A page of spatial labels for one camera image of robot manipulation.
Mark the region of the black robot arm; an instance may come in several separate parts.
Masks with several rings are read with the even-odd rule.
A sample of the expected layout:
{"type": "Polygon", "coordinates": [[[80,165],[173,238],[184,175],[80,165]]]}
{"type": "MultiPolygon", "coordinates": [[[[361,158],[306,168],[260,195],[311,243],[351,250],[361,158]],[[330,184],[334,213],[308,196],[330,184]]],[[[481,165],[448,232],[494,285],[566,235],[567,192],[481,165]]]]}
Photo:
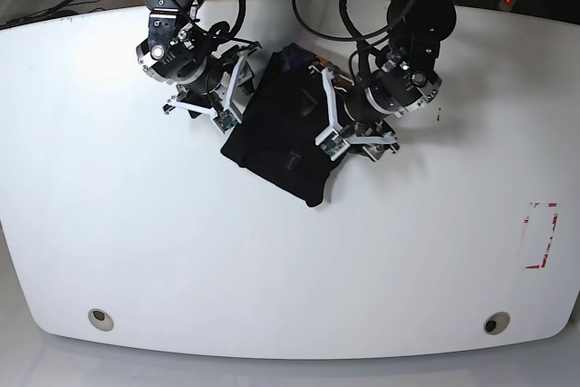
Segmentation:
{"type": "Polygon", "coordinates": [[[208,29],[198,24],[197,13],[205,0],[143,0],[150,11],[148,36],[137,46],[141,69],[158,82],[174,83],[194,104],[210,104],[223,74],[237,60],[237,45],[222,57],[214,53],[239,40],[246,17],[246,0],[237,0],[233,24],[216,22],[208,29]]]}
{"type": "Polygon", "coordinates": [[[434,66],[441,42],[457,22],[454,0],[391,0],[382,49],[354,26],[347,0],[339,1],[339,13],[357,39],[350,58],[358,61],[358,73],[344,97],[345,111],[354,121],[372,126],[389,116],[421,109],[437,96],[441,78],[434,66]]]}

